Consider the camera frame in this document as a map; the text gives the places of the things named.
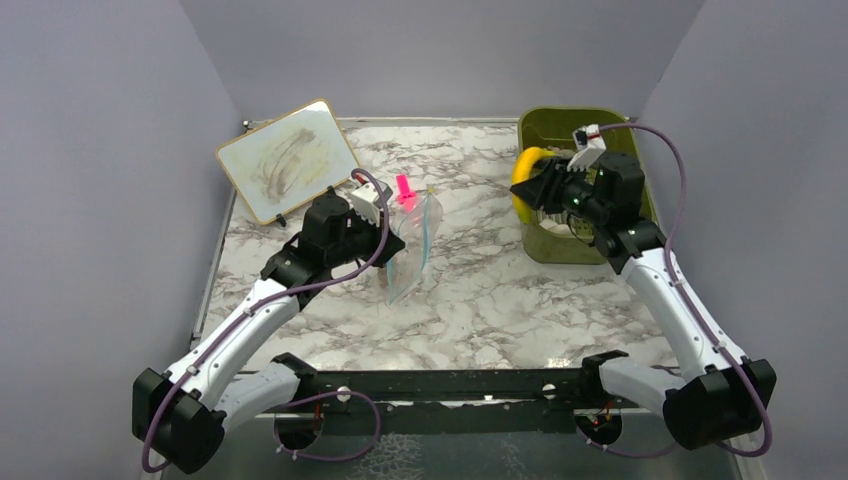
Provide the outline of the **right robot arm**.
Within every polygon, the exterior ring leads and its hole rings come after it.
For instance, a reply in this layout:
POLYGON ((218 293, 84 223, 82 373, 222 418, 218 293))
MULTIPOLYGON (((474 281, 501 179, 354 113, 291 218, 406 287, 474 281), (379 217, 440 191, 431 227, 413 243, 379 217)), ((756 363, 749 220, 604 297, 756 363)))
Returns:
POLYGON ((680 372, 648 367, 612 351, 584 359, 579 398, 600 407, 623 397, 660 416, 688 450, 763 431, 777 375, 731 341, 686 283, 670 241, 642 214, 645 175, 621 153, 600 157, 593 180, 568 169, 568 159, 531 147, 514 166, 510 191, 522 218, 537 212, 587 222, 592 245, 641 297, 675 354, 680 372))

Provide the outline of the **clear zip top bag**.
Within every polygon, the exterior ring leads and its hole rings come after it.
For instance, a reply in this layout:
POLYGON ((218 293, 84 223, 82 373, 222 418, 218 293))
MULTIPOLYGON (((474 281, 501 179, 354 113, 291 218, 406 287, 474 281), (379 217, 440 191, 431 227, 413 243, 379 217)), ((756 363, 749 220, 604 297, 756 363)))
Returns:
POLYGON ((432 190, 419 193, 411 207, 402 205, 393 211, 392 231, 405 247, 388 262, 387 303, 397 303, 421 279, 443 219, 443 206, 432 190))

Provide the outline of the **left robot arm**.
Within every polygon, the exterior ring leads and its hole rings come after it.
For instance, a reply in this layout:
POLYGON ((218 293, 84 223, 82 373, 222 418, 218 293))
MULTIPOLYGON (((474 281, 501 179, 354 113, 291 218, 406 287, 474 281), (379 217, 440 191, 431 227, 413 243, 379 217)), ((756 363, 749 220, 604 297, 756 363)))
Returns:
POLYGON ((143 370, 132 385, 131 430, 144 472, 174 466, 191 474, 208 463, 225 434, 282 402, 313 401, 314 384, 290 367, 271 366, 243 382, 236 374, 282 325, 325 288, 384 266, 404 242, 390 225, 390 196, 363 186, 349 198, 316 197, 299 233, 272 255, 245 299, 205 340, 164 372, 143 370))

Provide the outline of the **yellow toy banana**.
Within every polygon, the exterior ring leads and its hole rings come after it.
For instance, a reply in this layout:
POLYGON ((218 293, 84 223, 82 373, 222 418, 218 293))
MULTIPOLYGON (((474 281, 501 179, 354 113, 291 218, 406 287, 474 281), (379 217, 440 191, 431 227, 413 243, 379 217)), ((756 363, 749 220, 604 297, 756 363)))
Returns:
MULTIPOLYGON (((540 147, 529 147, 517 157, 511 175, 511 185, 517 185, 529 180, 537 162, 555 156, 555 152, 540 147)), ((512 205, 522 224, 529 224, 534 218, 533 209, 515 194, 512 195, 512 205)))

